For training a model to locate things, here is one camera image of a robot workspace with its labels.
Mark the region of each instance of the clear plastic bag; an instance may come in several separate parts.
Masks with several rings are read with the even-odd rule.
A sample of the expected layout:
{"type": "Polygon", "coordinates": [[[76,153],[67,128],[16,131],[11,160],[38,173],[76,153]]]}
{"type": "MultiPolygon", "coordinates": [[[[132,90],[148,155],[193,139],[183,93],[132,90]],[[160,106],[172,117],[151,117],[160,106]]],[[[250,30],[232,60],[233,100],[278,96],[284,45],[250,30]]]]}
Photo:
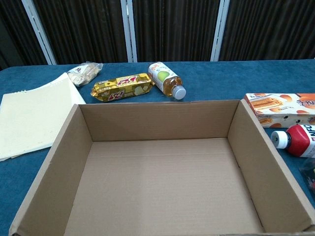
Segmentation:
{"type": "Polygon", "coordinates": [[[307,158],[302,167],[300,167],[300,172],[315,200],[315,158],[307,158]]]}
{"type": "Polygon", "coordinates": [[[77,87],[88,84],[102,70],[103,63],[87,61],[67,72],[70,80],[77,87]]]}

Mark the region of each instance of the snack package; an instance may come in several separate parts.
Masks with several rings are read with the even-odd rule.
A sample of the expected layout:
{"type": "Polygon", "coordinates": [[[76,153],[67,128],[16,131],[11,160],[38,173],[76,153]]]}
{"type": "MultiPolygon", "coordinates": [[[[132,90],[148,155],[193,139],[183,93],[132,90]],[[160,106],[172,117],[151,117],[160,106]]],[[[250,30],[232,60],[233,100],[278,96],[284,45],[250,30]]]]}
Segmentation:
{"type": "Polygon", "coordinates": [[[300,168],[304,182],[312,193],[315,200],[315,158],[308,158],[300,168]]]}
{"type": "Polygon", "coordinates": [[[77,87],[88,84],[102,70],[103,63],[85,62],[69,70],[68,76],[77,87]]]}
{"type": "Polygon", "coordinates": [[[146,73],[95,83],[91,95],[102,102],[148,93],[154,83],[146,73]]]}
{"type": "Polygon", "coordinates": [[[315,93],[247,93],[244,98],[263,127],[315,124],[315,93]]]}

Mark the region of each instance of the bottle label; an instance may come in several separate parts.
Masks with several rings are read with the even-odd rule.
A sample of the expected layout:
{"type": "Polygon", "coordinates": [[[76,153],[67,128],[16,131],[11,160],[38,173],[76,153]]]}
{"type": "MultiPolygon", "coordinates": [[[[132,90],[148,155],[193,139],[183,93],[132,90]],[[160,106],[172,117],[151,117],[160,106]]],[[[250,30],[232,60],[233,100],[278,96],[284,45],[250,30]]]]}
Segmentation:
{"type": "Polygon", "coordinates": [[[150,65],[149,74],[161,91],[164,91],[163,83],[166,79],[178,76],[162,62],[156,62],[150,65]]]}
{"type": "Polygon", "coordinates": [[[83,74],[83,72],[85,71],[85,69],[86,69],[88,66],[89,66],[88,64],[77,66],[77,67],[75,67],[75,68],[69,70],[68,73],[83,74]]]}
{"type": "Polygon", "coordinates": [[[307,133],[307,136],[310,139],[310,145],[301,156],[315,158],[315,125],[305,124],[301,127],[304,129],[305,133],[307,133]]]}

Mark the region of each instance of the cardboard box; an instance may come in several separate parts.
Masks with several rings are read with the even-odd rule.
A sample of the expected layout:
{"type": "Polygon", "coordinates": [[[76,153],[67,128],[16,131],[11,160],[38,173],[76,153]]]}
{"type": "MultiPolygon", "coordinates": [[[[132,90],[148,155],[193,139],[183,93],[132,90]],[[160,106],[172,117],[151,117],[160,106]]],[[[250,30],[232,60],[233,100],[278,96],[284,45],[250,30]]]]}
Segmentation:
{"type": "Polygon", "coordinates": [[[245,100],[90,104],[72,108],[9,234],[314,235],[314,222],[245,100]]]}
{"type": "Polygon", "coordinates": [[[247,93],[245,100],[263,127],[315,125],[315,93],[247,93]]]}

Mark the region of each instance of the gold snack package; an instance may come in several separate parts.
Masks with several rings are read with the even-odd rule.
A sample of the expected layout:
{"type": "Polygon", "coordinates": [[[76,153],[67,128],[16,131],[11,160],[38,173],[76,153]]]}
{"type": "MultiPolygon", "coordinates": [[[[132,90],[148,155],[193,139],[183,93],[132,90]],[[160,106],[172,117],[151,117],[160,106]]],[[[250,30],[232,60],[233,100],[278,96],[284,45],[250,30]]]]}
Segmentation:
{"type": "Polygon", "coordinates": [[[110,102],[148,93],[153,85],[148,74],[141,73],[97,82],[91,95],[100,101],[110,102]]]}

